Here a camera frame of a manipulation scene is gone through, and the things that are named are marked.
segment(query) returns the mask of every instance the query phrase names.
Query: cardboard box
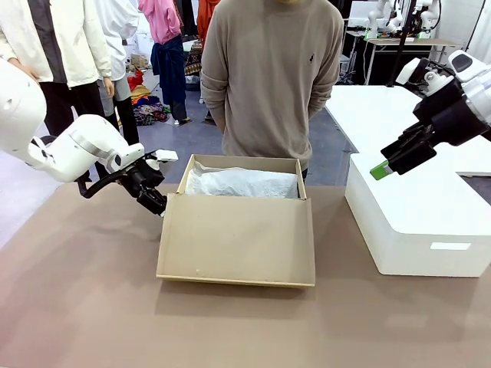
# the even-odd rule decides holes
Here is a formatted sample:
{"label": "cardboard box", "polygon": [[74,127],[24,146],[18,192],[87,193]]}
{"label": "cardboard box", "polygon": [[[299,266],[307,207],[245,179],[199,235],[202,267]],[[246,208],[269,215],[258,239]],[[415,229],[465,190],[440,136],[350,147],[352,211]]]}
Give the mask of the cardboard box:
{"label": "cardboard box", "polygon": [[[187,195],[187,178],[196,161],[220,169],[294,173],[299,199]],[[315,286],[311,202],[298,160],[193,155],[177,194],[168,198],[158,278]]]}

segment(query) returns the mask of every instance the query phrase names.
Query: pile of clothes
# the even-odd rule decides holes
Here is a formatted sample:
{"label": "pile of clothes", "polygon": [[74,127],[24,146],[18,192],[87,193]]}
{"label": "pile of clothes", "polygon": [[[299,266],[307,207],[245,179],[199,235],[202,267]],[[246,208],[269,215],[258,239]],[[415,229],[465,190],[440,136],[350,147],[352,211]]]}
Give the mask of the pile of clothes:
{"label": "pile of clothes", "polygon": [[131,90],[133,113],[140,127],[154,125],[156,122],[165,122],[169,119],[160,98],[150,96],[151,91],[143,86],[143,73],[136,71],[134,77],[128,77]]}

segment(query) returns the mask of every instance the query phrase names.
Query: black pants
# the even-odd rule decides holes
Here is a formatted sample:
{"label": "black pants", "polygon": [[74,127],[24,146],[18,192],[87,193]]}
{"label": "black pants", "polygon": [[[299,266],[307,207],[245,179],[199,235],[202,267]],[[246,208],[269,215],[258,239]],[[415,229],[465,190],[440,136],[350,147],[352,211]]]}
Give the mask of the black pants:
{"label": "black pants", "polygon": [[[104,109],[96,82],[72,88],[68,88],[66,84],[52,82],[43,82],[40,83],[40,86],[48,106],[44,122],[52,136],[59,136],[74,122],[72,106],[77,111],[78,116],[93,114],[104,117]],[[107,176],[106,169],[100,163],[96,163],[95,167],[99,177]],[[88,180],[88,172],[83,177]]]}
{"label": "black pants", "polygon": [[[123,137],[128,142],[128,144],[136,144],[140,142],[138,136],[138,127],[135,115],[133,113],[133,105],[131,104],[131,97],[126,100],[117,101],[113,99],[114,106],[117,108],[117,113],[120,115],[121,125],[123,126]],[[119,126],[117,125],[116,113],[113,113],[109,117],[106,117],[113,127],[119,131]]]}

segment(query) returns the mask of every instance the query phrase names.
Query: pink sweater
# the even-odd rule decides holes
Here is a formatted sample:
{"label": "pink sweater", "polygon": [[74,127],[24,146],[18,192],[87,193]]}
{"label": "pink sweater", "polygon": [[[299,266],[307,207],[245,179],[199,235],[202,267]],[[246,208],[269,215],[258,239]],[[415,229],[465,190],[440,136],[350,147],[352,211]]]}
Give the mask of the pink sweater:
{"label": "pink sweater", "polygon": [[157,44],[165,44],[181,34],[173,0],[140,0],[138,8],[147,17],[152,38]]}

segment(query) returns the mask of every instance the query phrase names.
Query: white shirt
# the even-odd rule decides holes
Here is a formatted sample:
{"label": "white shirt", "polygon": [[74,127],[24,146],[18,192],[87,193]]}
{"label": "white shirt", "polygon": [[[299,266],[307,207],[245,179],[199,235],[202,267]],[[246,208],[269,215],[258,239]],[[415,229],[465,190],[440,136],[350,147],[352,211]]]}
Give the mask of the white shirt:
{"label": "white shirt", "polygon": [[[51,17],[68,86],[110,77],[110,56],[94,0],[51,0]],[[26,0],[2,1],[0,58],[17,58],[38,74],[38,81],[53,81]]]}
{"label": "white shirt", "polygon": [[140,16],[130,0],[95,0],[95,5],[110,50],[111,79],[119,81],[126,76],[123,39],[135,34]]}

